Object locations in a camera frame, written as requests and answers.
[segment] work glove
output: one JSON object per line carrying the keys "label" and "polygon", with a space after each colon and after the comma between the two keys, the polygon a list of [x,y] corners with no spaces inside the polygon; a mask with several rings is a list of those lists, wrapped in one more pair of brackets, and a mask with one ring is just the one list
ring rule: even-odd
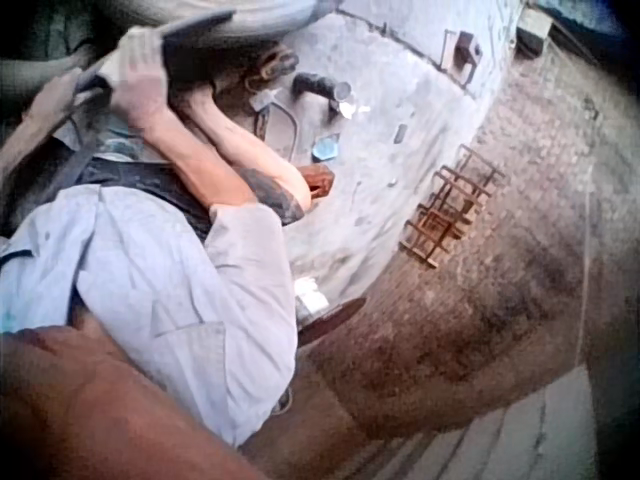
{"label": "work glove", "polygon": [[131,128],[144,132],[168,111],[168,80],[162,38],[154,29],[134,27],[101,72],[113,89],[111,108]]}

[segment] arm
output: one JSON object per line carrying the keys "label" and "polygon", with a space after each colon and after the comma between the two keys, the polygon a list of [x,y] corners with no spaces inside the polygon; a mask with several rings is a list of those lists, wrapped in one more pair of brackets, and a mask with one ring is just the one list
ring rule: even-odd
{"label": "arm", "polygon": [[82,331],[0,336],[4,469],[69,480],[266,480],[88,322],[95,320],[86,319]]}
{"label": "arm", "polygon": [[205,208],[256,202],[247,183],[218,152],[193,136],[168,108],[143,138],[171,161],[187,189]]}
{"label": "arm", "polygon": [[298,169],[225,116],[213,102],[210,86],[196,88],[179,103],[220,155],[241,172],[260,201],[269,206],[283,205],[274,208],[279,215],[281,211],[290,212],[280,215],[284,223],[301,218],[309,210],[311,193]]}
{"label": "arm", "polygon": [[185,186],[207,209],[255,203],[255,195],[242,178],[169,109],[158,34],[132,29],[120,41],[118,54],[120,80],[113,85],[112,109],[172,163]]}
{"label": "arm", "polygon": [[[6,193],[11,174],[40,147],[68,118],[74,106],[74,89],[80,69],[54,78],[36,96],[24,121],[0,150],[0,192]],[[0,198],[0,218],[4,218],[6,195]]]}

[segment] metal rung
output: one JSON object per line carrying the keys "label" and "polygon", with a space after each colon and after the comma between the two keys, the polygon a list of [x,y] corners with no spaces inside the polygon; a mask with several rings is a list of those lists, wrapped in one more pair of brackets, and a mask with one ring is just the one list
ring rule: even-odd
{"label": "metal rung", "polygon": [[443,252],[451,253],[447,247],[442,245],[442,241],[440,239],[436,239],[429,232],[424,230],[422,227],[416,225],[411,220],[407,220],[404,225],[405,225],[405,227],[406,226],[410,226],[410,227],[415,228],[418,232],[420,232],[420,234],[422,236],[424,236],[427,240],[429,240],[431,243],[433,243],[437,248],[441,249]]}

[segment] skin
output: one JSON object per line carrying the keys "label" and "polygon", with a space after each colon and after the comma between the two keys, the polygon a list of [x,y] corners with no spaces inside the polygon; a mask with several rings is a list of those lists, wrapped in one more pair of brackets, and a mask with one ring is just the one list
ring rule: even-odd
{"label": "skin", "polygon": [[0,444],[20,478],[264,479],[127,361],[86,311],[0,336]]}

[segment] stone floor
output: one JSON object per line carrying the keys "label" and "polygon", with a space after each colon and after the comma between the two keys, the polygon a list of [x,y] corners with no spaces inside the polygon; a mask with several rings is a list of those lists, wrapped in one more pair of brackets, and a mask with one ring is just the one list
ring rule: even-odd
{"label": "stone floor", "polygon": [[[294,389],[313,372],[331,401],[294,402],[249,457],[275,478],[323,478],[363,435],[464,426],[583,360],[637,353],[640,108],[627,92],[553,45],[516,58],[474,141],[510,185],[440,269],[396,253],[357,317],[300,359]],[[320,398],[313,388],[303,397]],[[594,400],[600,416],[615,403],[604,388]],[[311,433],[331,422],[338,448]],[[296,429],[309,440],[288,442]]]}

